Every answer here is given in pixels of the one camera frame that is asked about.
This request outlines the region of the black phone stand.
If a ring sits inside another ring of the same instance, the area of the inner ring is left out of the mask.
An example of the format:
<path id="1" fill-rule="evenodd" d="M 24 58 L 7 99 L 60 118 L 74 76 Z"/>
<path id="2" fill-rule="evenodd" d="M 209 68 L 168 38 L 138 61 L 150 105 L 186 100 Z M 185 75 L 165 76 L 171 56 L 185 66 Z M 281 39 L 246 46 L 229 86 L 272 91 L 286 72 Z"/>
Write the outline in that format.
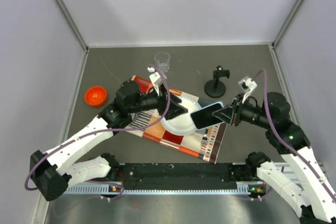
<path id="1" fill-rule="evenodd" d="M 222 66 L 217 66 L 213 71 L 213 79 L 209 80 L 204 85 L 204 92 L 211 98 L 221 98 L 226 93 L 225 84 L 220 81 L 220 78 L 229 79 L 230 70 L 224 69 Z"/>

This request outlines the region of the phone with light blue case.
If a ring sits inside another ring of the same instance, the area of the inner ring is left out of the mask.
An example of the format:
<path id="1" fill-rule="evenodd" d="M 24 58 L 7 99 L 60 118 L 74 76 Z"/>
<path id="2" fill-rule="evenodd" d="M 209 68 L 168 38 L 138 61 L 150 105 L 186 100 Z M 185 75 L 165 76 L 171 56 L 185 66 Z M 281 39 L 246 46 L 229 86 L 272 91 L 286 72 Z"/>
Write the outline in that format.
<path id="1" fill-rule="evenodd" d="M 220 110 L 223 107 L 223 103 L 218 101 L 192 112 L 190 116 L 197 130 L 203 130 L 216 124 L 223 123 L 221 119 L 212 115 L 213 112 Z"/>

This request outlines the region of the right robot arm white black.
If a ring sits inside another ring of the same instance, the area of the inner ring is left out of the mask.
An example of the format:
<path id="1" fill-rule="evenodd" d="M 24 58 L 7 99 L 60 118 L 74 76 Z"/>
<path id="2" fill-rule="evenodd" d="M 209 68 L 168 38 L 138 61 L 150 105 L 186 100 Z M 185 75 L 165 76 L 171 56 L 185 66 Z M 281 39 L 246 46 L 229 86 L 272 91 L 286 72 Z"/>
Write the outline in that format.
<path id="1" fill-rule="evenodd" d="M 219 120 L 238 126 L 248 122 L 266 130 L 265 136 L 290 166 L 298 179 L 294 183 L 264 153 L 251 153 L 245 174 L 265 181 L 298 216 L 300 223 L 335 223 L 335 191 L 321 170 L 303 129 L 289 116 L 284 95 L 269 92 L 262 106 L 236 96 L 230 105 L 212 112 Z"/>

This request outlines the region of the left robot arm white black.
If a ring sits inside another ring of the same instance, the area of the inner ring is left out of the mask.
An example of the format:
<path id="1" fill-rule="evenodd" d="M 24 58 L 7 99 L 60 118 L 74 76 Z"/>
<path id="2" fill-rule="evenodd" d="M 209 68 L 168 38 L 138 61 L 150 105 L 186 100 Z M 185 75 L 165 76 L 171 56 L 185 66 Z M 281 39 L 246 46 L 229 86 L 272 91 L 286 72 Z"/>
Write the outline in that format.
<path id="1" fill-rule="evenodd" d="M 126 81 L 117 90 L 115 99 L 78 133 L 46 152 L 35 151 L 30 156 L 29 174 L 25 189 L 31 180 L 46 201 L 60 197 L 69 187 L 96 178 L 114 180 L 119 174 L 118 162 L 110 154 L 102 154 L 88 162 L 78 162 L 98 144 L 119 132 L 130 131 L 137 113 L 157 110 L 161 120 L 174 119 L 186 114 L 182 100 L 172 94 L 166 84 L 155 85 L 154 90 L 142 93 L 135 81 Z"/>

